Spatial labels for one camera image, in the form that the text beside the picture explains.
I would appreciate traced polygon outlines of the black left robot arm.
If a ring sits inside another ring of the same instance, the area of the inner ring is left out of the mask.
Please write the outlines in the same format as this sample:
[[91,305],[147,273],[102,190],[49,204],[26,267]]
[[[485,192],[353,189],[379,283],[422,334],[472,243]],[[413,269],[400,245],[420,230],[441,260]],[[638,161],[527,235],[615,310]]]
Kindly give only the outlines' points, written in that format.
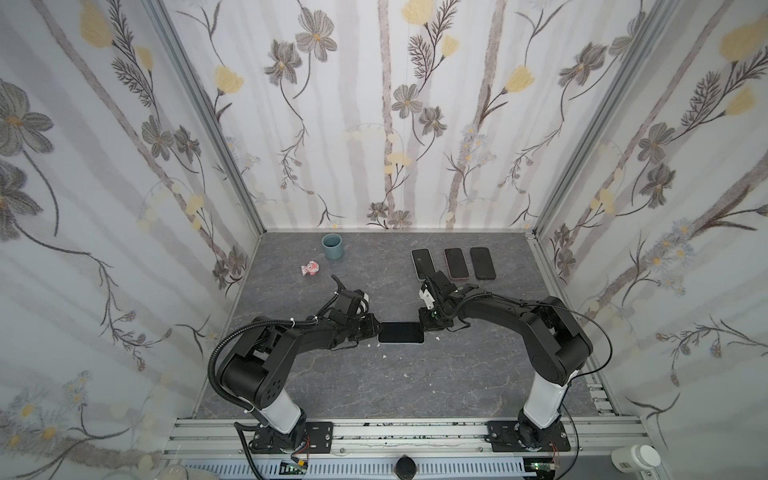
[[207,378],[216,394],[257,423],[234,423],[252,475],[263,477],[254,456],[278,449],[309,451],[306,412],[285,391],[296,358],[314,350],[351,348],[381,331],[369,295],[350,290],[337,276],[331,299],[303,320],[258,316],[224,337],[212,350]]

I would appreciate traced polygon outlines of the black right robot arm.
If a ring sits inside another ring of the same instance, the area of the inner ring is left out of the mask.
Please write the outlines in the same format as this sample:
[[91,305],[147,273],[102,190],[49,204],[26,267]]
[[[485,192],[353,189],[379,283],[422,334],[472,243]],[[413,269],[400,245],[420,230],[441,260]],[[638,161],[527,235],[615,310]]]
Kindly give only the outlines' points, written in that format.
[[428,330],[446,330],[456,320],[482,320],[522,338],[534,380],[506,443],[528,451],[553,443],[562,426],[560,408],[569,385],[582,375],[594,351],[578,322],[582,315],[558,297],[512,299],[477,285],[457,286],[441,271],[426,276],[419,297],[424,302],[419,318]]

